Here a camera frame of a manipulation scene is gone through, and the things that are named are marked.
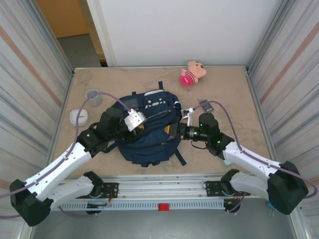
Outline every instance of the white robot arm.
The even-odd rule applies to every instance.
[[[186,109],[182,115],[189,118],[192,112],[192,108]],[[288,215],[308,194],[293,163],[281,164],[245,149],[220,131],[218,121],[211,113],[199,116],[199,127],[190,126],[189,121],[187,124],[177,123],[170,125],[169,133],[184,140],[203,141],[212,155],[236,163],[254,175],[234,169],[227,172],[221,178],[225,195],[247,192],[270,201],[279,212]]]
[[[32,227],[42,222],[53,209],[70,200],[89,194],[98,196],[102,191],[103,181],[93,172],[87,172],[73,182],[59,184],[77,167],[107,148],[109,141],[119,137],[128,140],[134,138],[139,130],[138,126],[145,121],[144,115],[135,110],[131,110],[123,119],[120,110],[108,108],[98,123],[79,134],[71,152],[69,151],[73,145],[36,175],[24,182],[16,179],[11,183],[11,192],[32,185],[11,195],[12,206]]]

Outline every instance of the pink stuffed toy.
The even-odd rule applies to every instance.
[[[179,81],[185,85],[190,86],[194,82],[198,82],[198,78],[206,75],[205,67],[198,61],[189,61],[188,70],[182,69]]]

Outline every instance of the navy blue backpack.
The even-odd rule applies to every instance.
[[[163,84],[159,82],[159,89],[120,98],[130,109],[142,112],[147,118],[144,130],[138,134],[135,141],[128,143],[124,139],[117,139],[107,149],[110,152],[117,147],[127,161],[148,167],[149,164],[158,165],[160,162],[168,161],[176,154],[184,166],[185,160],[179,153],[177,147],[179,138],[174,138],[164,131],[170,124],[177,123],[181,119],[181,105],[176,95],[163,90]],[[120,109],[124,117],[128,115],[124,107],[116,102],[113,108]]]

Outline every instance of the gray floor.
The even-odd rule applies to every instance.
[[[109,211],[70,218],[53,212],[32,239],[294,239],[290,217],[268,216],[263,199],[246,199],[236,215],[222,210]]]
[[[73,68],[101,67],[89,34],[58,38]]]

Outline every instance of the red block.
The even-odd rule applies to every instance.
[[[159,212],[169,212],[169,203],[159,203]]]

